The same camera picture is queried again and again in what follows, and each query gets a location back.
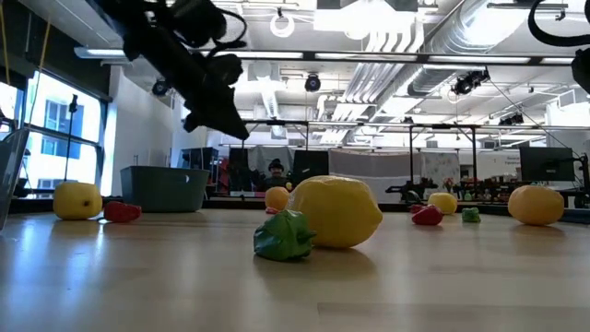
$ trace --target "red toy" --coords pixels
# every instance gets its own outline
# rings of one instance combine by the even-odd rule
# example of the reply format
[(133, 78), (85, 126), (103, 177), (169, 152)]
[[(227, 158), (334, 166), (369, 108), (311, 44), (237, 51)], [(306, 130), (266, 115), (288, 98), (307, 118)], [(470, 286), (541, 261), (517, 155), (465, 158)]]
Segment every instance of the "red toy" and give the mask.
[(435, 206), (427, 206), (412, 216), (417, 225), (435, 226), (443, 221), (443, 213)]
[(267, 207), (265, 212), (266, 212), (266, 214), (277, 214), (280, 211), (277, 210), (276, 208)]
[(141, 216), (141, 207), (109, 202), (104, 207), (104, 218), (112, 222), (130, 222)]

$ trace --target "gray bin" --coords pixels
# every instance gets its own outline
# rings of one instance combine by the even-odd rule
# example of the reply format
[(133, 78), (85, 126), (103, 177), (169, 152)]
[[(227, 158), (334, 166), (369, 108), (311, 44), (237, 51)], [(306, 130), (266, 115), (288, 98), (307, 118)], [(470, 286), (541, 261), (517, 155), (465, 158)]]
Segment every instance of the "gray bin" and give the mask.
[(143, 212), (194, 212), (203, 206), (209, 171), (130, 166), (121, 170), (123, 201)]

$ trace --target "cable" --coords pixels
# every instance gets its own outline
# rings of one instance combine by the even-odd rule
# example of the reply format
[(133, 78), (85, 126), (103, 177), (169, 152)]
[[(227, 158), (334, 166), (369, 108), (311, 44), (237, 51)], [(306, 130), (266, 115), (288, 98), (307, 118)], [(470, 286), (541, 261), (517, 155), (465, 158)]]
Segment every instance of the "cable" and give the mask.
[(43, 38), (43, 48), (41, 50), (41, 59), (39, 60), (39, 75), (37, 75), (37, 84), (35, 84), (35, 95), (33, 96), (33, 103), (30, 107), (29, 114), (29, 129), (33, 119), (33, 112), (35, 112), (35, 104), (37, 103), (37, 92), (39, 92), (39, 84), (41, 82), (41, 73), (43, 72), (43, 65), (45, 63), (45, 53), (47, 51), (47, 41), (49, 39), (49, 30), (52, 27), (52, 18), (47, 18), (47, 27), (45, 28), (45, 37)]
[(6, 39), (6, 24), (4, 22), (4, 5), (0, 1), (0, 26), (2, 26), (2, 48), (4, 49), (4, 67), (6, 70), (6, 83), (10, 85), (10, 69), (8, 64), (8, 42)]
[[(565, 144), (563, 144), (563, 142), (561, 142), (560, 140), (558, 140), (553, 134), (551, 134), (547, 129), (545, 129), (541, 124), (539, 124), (537, 121), (533, 120), (533, 118), (531, 118), (530, 116), (528, 116), (528, 114), (526, 114), (523, 109), (519, 108), (516, 103), (514, 101), (512, 101), (510, 98), (508, 98), (508, 96), (506, 96), (506, 94), (504, 93), (504, 91), (502, 91), (500, 88), (498, 88), (498, 86), (490, 79), (490, 83), (491, 85), (494, 86), (494, 88), (496, 88), (501, 94), (502, 96), (504, 96), (504, 98), (506, 98), (507, 101), (509, 101), (515, 108), (516, 110), (520, 110), (520, 113), (524, 116), (526, 116), (526, 118), (528, 120), (530, 120), (533, 124), (535, 124), (539, 129), (543, 130), (545, 132), (545, 134), (549, 135), (551, 138), (555, 139), (556, 142), (560, 143), (561, 145), (563, 145), (565, 148), (570, 148), (568, 146), (566, 146)], [(576, 156), (576, 158), (580, 158), (580, 155), (574, 151), (572, 149), (573, 154)]]

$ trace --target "person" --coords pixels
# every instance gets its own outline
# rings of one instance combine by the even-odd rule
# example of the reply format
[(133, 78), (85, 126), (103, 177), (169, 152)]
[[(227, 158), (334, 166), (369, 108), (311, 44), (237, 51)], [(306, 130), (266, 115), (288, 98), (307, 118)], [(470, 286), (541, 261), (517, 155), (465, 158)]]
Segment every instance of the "person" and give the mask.
[(280, 159), (272, 160), (268, 165), (268, 171), (270, 172), (270, 177), (265, 179), (265, 190), (276, 186), (285, 187), (287, 185), (288, 180), (283, 176), (285, 168), (280, 163)]

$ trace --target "toy green pepper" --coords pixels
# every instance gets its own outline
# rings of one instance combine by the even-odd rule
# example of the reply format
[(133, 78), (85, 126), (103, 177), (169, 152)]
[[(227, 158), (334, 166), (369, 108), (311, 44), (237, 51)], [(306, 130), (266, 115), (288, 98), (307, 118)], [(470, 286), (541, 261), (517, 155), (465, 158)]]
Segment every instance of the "toy green pepper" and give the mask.
[(284, 210), (256, 229), (254, 253), (276, 261), (303, 258), (312, 251), (313, 236), (302, 213)]
[(463, 222), (473, 222), (479, 223), (481, 222), (481, 218), (479, 217), (479, 210), (477, 207), (466, 207), (461, 211), (461, 217)]

